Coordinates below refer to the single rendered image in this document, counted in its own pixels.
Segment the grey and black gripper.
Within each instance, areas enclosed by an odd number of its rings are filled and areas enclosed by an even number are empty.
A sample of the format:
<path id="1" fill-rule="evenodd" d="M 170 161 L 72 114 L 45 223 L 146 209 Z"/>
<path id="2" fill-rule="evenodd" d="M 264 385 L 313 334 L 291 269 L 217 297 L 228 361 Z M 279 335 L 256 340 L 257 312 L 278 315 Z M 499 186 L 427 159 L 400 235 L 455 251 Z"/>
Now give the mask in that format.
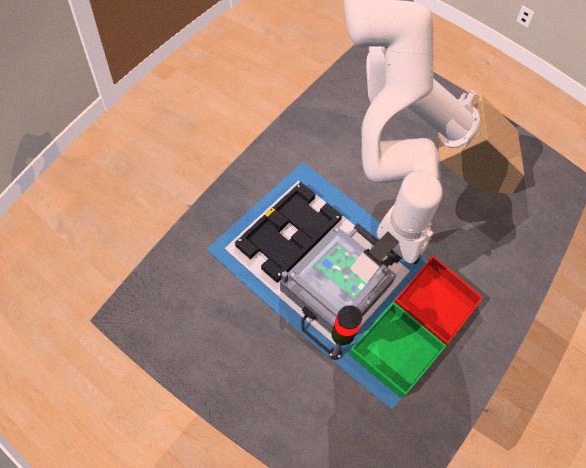
<path id="1" fill-rule="evenodd" d="M 390 216 L 393 208 L 394 206 L 386 214 L 377 230 L 377 236 L 379 239 L 381 239 L 382 236 L 388 231 L 392 236 L 394 236 L 399 241 L 398 244 L 387 255 L 388 257 L 386 259 L 386 262 L 388 262 L 389 265 L 392 266 L 394 263 L 397 264 L 401 259 L 404 259 L 406 262 L 413 263 L 416 265 L 420 261 L 420 253 L 423 253 L 427 247 L 429 237 L 423 235 L 422 238 L 419 237 L 416 239 L 406 239 L 399 236 L 393 230 L 390 223 Z"/>

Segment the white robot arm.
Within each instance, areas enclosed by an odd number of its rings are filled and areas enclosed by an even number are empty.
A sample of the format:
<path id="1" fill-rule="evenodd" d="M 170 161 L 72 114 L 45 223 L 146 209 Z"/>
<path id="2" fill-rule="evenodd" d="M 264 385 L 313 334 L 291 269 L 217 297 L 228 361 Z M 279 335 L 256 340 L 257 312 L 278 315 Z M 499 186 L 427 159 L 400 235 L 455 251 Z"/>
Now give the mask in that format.
<path id="1" fill-rule="evenodd" d="M 344 0 L 344 9 L 352 42 L 369 47 L 371 105 L 362 124 L 364 172 L 375 183 L 403 181 L 391 226 L 406 239 L 430 238 L 430 222 L 443 194 L 438 150 L 430 139 L 380 141 L 381 133 L 391 117 L 409 107 L 439 132 L 443 144 L 462 147 L 479 128 L 480 115 L 472 104 L 476 92 L 457 100 L 433 78 L 433 18 L 425 6 L 414 0 Z M 398 242 L 387 231 L 351 270 L 368 283 Z"/>

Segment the red bin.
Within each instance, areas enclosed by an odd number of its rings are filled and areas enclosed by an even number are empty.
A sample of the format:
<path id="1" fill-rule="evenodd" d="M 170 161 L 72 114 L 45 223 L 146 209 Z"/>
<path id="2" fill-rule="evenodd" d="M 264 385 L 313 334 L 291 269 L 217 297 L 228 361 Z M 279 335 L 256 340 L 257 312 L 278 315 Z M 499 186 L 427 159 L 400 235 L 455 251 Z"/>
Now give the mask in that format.
<path id="1" fill-rule="evenodd" d="M 432 256 L 394 302 L 447 345 L 482 298 Z"/>

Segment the green bin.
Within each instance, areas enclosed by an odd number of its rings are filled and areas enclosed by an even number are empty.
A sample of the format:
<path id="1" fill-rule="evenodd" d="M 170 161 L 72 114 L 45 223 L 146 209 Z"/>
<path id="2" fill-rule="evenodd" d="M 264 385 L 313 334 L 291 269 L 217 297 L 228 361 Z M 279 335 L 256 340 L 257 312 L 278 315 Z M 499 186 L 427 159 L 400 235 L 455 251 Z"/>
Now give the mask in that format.
<path id="1" fill-rule="evenodd" d="M 348 355 L 402 398 L 445 347 L 393 301 Z"/>

